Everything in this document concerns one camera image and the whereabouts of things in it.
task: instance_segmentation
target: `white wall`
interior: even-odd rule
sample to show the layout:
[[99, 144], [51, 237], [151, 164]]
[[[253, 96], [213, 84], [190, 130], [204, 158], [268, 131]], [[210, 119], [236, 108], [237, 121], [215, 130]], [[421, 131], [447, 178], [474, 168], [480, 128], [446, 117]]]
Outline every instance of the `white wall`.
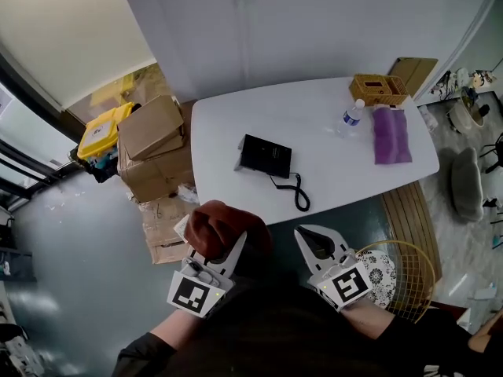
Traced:
[[0, 42], [64, 108], [154, 61], [126, 0], [0, 0]]
[[473, 39], [451, 66], [451, 71], [494, 70], [503, 58], [503, 0], [494, 4]]
[[442, 66], [484, 0], [128, 0], [181, 101], [279, 82]]

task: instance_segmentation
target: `black chair leg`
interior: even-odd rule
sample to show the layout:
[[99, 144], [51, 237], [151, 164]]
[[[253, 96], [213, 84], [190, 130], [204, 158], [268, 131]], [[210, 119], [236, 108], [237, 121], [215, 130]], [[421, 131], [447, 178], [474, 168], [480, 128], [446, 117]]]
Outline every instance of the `black chair leg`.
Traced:
[[484, 173], [488, 174], [488, 173], [492, 172], [494, 169], [496, 169], [499, 166], [500, 166], [500, 163], [496, 162], [492, 167], [488, 167]]
[[496, 148], [495, 149], [491, 149], [490, 151], [487, 151], [485, 154], [479, 156], [479, 158], [483, 158], [484, 156], [486, 156], [487, 154], [490, 154], [492, 152], [495, 152], [496, 151]]

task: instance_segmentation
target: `desk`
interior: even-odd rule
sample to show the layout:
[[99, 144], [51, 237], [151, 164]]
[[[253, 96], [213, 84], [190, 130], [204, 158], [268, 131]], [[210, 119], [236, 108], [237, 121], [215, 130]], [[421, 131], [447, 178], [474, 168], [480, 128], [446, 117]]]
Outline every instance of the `desk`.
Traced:
[[[353, 106], [352, 78], [319, 79], [264, 86], [196, 102], [192, 160], [200, 202], [219, 199], [260, 216], [268, 225], [340, 207], [424, 178], [439, 169], [430, 134], [412, 99], [405, 109], [412, 163], [375, 165], [371, 116], [365, 111], [357, 139], [341, 139], [335, 128]], [[292, 190], [276, 190], [269, 176], [234, 171], [245, 134], [292, 149], [291, 172], [302, 176], [311, 200], [300, 212]], [[295, 184], [276, 178], [277, 183]]]

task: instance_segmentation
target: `forearm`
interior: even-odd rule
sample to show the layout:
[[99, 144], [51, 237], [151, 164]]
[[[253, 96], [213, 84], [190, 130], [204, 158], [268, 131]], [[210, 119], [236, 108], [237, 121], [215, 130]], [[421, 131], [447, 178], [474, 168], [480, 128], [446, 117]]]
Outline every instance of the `forearm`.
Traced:
[[345, 307], [340, 313], [363, 335], [377, 339], [391, 324], [395, 315], [376, 306], [367, 298]]
[[493, 318], [487, 321], [479, 331], [473, 335], [468, 341], [468, 346], [471, 350], [479, 353], [484, 353], [491, 336], [490, 329], [503, 317], [503, 309], [501, 309]]
[[183, 310], [176, 309], [166, 320], [150, 331], [173, 349], [180, 349], [193, 336], [202, 320]]

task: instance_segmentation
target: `yellow bin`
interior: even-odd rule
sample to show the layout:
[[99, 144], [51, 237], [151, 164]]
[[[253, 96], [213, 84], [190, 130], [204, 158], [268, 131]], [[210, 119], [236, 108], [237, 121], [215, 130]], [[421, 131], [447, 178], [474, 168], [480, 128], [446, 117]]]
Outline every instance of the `yellow bin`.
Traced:
[[96, 119], [86, 125], [86, 132], [79, 144], [77, 156], [87, 159], [90, 156], [100, 156], [103, 151], [117, 144], [119, 132], [117, 124], [131, 114], [134, 103], [129, 102], [118, 108], [101, 113]]

